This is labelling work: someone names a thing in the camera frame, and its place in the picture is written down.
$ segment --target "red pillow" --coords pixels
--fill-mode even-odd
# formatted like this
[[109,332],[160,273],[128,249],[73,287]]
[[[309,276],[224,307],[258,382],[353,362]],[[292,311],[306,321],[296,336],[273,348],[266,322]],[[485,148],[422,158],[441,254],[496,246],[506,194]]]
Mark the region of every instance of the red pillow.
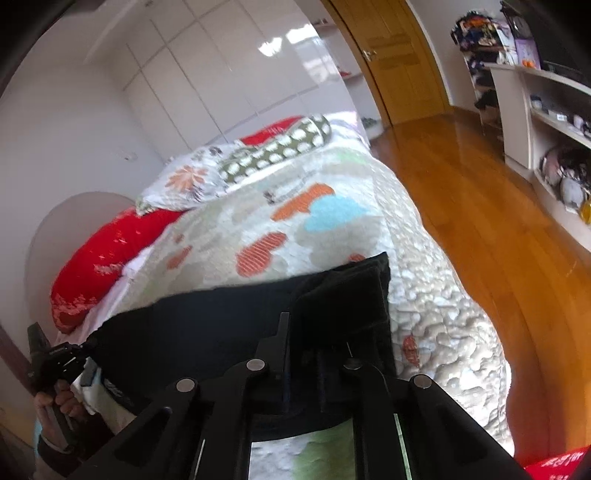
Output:
[[91,236],[61,269],[51,288],[51,314],[58,330],[70,333],[80,325],[107,295],[125,264],[183,213],[157,210],[137,216],[135,207],[130,207]]
[[302,116],[291,116],[289,118],[284,118],[283,120],[279,120],[274,124],[267,125],[262,130],[249,135],[248,137],[243,137],[240,140],[245,145],[259,145],[268,140],[275,135],[282,134],[285,130],[291,127],[294,123],[296,123]]

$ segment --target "door handle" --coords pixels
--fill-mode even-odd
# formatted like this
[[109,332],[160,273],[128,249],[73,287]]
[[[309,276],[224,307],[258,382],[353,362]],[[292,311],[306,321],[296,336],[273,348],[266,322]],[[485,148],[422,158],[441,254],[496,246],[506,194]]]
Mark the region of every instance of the door handle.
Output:
[[377,55],[377,52],[375,50],[362,50],[361,53],[363,54],[365,61],[373,61],[375,56]]

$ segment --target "green polka dot pillow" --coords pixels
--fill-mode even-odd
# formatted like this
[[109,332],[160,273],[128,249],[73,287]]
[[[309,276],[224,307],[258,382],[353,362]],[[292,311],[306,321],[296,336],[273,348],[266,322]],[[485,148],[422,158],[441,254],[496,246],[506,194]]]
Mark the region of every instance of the green polka dot pillow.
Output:
[[330,133],[330,124],[323,115],[304,117],[261,145],[235,151],[220,165],[219,173],[228,187],[236,186],[271,165],[325,145]]

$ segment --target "blue heart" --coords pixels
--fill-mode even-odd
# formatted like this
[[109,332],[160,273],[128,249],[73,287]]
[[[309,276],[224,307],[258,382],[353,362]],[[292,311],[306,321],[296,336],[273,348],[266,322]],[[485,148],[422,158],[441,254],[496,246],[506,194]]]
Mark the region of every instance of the blue heart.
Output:
[[310,218],[306,220],[304,228],[308,232],[326,232],[355,220],[366,211],[350,198],[323,196],[310,204]]

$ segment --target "headboard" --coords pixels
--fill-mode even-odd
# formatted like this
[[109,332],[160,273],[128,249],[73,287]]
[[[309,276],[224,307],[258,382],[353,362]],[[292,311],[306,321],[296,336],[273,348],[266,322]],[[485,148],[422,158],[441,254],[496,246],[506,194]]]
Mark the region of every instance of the headboard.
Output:
[[31,323],[39,322],[50,342],[57,334],[49,301],[57,274],[93,233],[133,204],[116,193],[80,193],[61,202],[41,221],[27,255],[25,296]]

